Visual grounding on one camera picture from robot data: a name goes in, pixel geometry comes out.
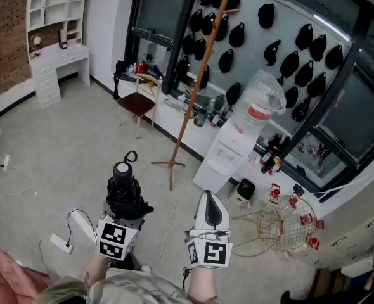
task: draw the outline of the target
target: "wooden coat rack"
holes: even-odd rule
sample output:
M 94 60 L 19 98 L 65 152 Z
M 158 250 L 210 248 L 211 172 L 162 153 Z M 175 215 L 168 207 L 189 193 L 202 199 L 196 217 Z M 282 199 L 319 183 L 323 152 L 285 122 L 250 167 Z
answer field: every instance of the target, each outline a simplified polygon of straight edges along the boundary
M 172 191 L 172 189 L 173 189 L 173 166 L 175 166 L 175 165 L 180 165 L 182 167 L 186 166 L 183 163 L 176 162 L 176 155 L 177 155 L 177 151 L 179 150 L 179 147 L 180 147 L 180 144 L 181 144 L 181 139 L 183 138 L 183 135 L 184 135 L 184 131 L 186 130 L 187 121 L 189 119 L 194 118 L 194 117 L 190 116 L 191 111 L 193 109 L 195 98 L 197 97 L 197 94 L 198 94 L 198 90 L 200 90 L 200 84 L 201 84 L 202 76 L 204 74 L 205 68 L 207 67 L 208 60 L 214 54 L 214 51 L 212 50 L 212 47 L 214 45 L 215 38 L 217 37 L 218 28 L 219 28 L 219 25 L 221 24 L 222 16 L 225 13 L 236 13 L 236 12 L 238 12 L 237 9 L 225 10 L 227 4 L 228 4 L 228 0 L 222 0 L 222 3 L 219 7 L 219 12 L 218 12 L 216 20 L 211 21 L 213 30 L 211 32 L 210 39 L 207 39 L 202 34 L 201 31 L 199 32 L 199 34 L 207 42 L 207 49 L 205 50 L 204 59 L 201 62 L 200 70 L 198 71 L 197 81 L 195 82 L 194 89 L 191 93 L 190 102 L 188 104 L 187 112 L 184 116 L 183 125 L 181 126 L 179 138 L 177 139 L 177 143 L 176 143 L 176 146 L 175 146 L 174 151 L 173 151 L 173 156 L 172 156 L 170 161 L 151 162 L 152 165 L 168 165 L 169 166 L 169 168 L 170 168 L 170 191 Z

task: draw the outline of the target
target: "brick wall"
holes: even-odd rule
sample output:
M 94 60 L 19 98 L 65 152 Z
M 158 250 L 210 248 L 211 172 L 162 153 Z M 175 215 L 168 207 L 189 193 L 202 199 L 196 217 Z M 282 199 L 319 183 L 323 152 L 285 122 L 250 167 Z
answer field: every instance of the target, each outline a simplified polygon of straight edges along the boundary
M 30 78 L 25 38 L 26 7 L 27 0 L 0 0 L 0 94 Z M 55 30 L 57 24 L 42 31 L 44 46 L 57 42 Z

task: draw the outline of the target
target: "shoe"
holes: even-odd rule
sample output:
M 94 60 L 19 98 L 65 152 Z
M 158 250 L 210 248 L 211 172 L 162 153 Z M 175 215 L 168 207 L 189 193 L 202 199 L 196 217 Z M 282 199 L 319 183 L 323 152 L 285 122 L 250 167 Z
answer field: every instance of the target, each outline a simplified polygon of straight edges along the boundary
M 289 304 L 291 303 L 290 292 L 285 291 L 280 297 L 280 304 Z
M 140 271 L 143 271 L 143 272 L 148 272 L 149 274 L 152 273 L 152 268 L 150 268 L 149 265 L 142 265 L 141 268 L 139 269 Z

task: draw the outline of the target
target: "white vanity desk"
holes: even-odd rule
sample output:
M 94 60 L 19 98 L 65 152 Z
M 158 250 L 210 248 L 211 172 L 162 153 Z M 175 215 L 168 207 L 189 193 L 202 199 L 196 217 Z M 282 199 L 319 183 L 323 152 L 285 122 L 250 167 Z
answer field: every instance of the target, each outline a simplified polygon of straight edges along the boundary
M 75 40 L 68 41 L 67 49 L 60 49 L 59 44 L 44 47 L 40 56 L 30 60 L 32 81 L 42 108 L 61 99 L 57 68 L 73 62 L 76 62 L 79 78 L 90 86 L 89 49 L 85 45 L 78 46 Z

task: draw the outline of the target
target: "gold wire basket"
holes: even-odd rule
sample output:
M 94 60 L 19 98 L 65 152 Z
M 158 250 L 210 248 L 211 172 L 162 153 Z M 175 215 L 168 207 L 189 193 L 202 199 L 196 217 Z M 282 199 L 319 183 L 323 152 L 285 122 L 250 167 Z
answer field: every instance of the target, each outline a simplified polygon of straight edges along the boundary
M 287 252 L 304 245 L 315 228 L 315 213 L 304 199 L 279 196 L 259 212 L 257 235 L 270 249 Z

